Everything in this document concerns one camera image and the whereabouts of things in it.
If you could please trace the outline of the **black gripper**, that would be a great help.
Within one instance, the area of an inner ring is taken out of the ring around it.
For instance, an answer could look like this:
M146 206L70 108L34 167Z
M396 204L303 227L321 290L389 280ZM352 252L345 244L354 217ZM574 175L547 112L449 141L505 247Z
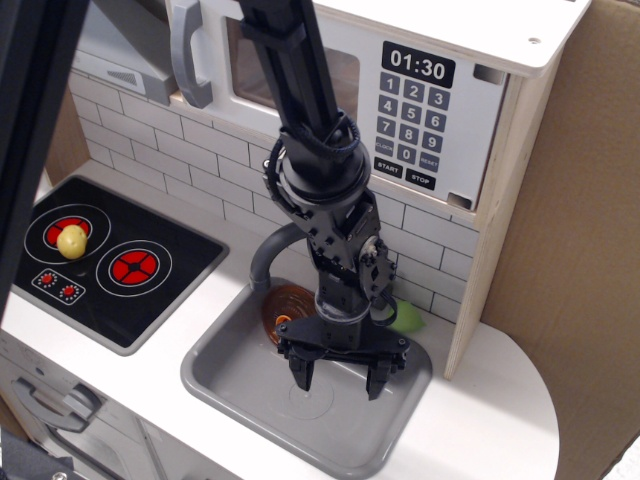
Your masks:
M382 311L352 323L315 314L277 327L278 352L288 360L300 389L311 389L316 361L332 360L368 366L368 399L379 398L392 374L406 367L410 348L407 338L390 329L397 315L396 300L384 294L380 302Z

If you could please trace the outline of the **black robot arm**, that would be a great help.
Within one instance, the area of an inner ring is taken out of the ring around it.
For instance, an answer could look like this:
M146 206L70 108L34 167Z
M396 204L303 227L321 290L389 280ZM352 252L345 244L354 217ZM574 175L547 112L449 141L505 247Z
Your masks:
M315 312L276 327L278 350L303 390L319 360L364 365L376 399L405 367L410 343L390 318L371 315L375 301L391 301L396 266L380 236L368 152L337 105L312 3L245 1L241 10L282 122L264 181L288 217L254 254L251 287L268 289L274 259L305 241L318 275Z

